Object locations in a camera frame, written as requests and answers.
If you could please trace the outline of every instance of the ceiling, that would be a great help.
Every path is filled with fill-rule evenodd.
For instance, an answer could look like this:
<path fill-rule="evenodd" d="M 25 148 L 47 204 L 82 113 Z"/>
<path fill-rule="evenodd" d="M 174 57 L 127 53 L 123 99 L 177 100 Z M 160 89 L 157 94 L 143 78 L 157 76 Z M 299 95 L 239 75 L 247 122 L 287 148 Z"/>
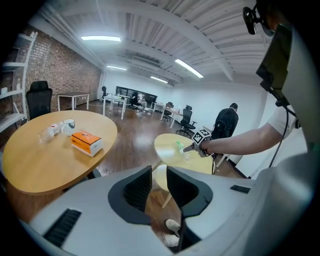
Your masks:
<path fill-rule="evenodd" d="M 156 76 L 170 84 L 196 77 L 175 63 L 180 59 L 204 77 L 256 72 L 271 42 L 250 35 L 242 9 L 255 0 L 55 0 L 39 14 L 101 66 Z M 81 36 L 116 36 L 121 42 L 83 41 Z M 133 58 L 150 61 L 150 69 Z"/>

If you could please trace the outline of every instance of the green object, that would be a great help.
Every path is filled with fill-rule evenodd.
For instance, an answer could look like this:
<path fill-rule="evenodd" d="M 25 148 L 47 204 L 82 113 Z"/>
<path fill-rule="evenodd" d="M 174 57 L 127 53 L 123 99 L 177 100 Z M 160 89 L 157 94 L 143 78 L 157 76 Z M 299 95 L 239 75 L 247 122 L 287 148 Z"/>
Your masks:
<path fill-rule="evenodd" d="M 183 145 L 180 141 L 176 141 L 176 145 L 178 147 L 179 150 L 183 149 L 185 147 L 185 145 Z"/>

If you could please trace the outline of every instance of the black camera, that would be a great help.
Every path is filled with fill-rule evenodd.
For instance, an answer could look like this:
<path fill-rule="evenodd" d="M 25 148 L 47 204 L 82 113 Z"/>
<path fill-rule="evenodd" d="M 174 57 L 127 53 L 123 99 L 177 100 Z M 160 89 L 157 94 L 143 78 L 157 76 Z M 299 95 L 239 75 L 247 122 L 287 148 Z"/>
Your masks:
<path fill-rule="evenodd" d="M 256 4 L 253 9 L 250 9 L 249 7 L 243 7 L 242 9 L 243 19 L 244 19 L 246 28 L 248 29 L 248 32 L 251 35 L 256 34 L 256 24 L 258 23 L 261 23 L 263 31 L 269 37 L 272 37 L 274 35 L 275 32 L 272 31 L 267 24 L 266 15 L 265 15 L 266 12 L 264 10 L 265 10 L 265 6 L 263 4 L 261 5 Z"/>

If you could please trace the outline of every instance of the orange box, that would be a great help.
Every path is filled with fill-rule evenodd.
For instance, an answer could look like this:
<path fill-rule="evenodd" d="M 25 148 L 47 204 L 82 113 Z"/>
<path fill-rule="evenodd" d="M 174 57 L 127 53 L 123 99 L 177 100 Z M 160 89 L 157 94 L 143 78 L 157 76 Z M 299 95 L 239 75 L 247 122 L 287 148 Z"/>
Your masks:
<path fill-rule="evenodd" d="M 71 136 L 71 144 L 76 149 L 91 157 L 102 149 L 102 139 L 85 130 L 73 133 Z"/>

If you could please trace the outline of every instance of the black hair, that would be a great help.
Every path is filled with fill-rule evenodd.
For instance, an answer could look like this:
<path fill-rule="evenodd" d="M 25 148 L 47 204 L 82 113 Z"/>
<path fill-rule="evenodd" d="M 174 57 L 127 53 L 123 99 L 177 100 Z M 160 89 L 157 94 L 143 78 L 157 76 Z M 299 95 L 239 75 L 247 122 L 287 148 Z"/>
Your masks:
<path fill-rule="evenodd" d="M 233 109 L 237 110 L 238 109 L 238 104 L 237 103 L 232 103 L 230 105 L 230 108 L 233 108 Z"/>

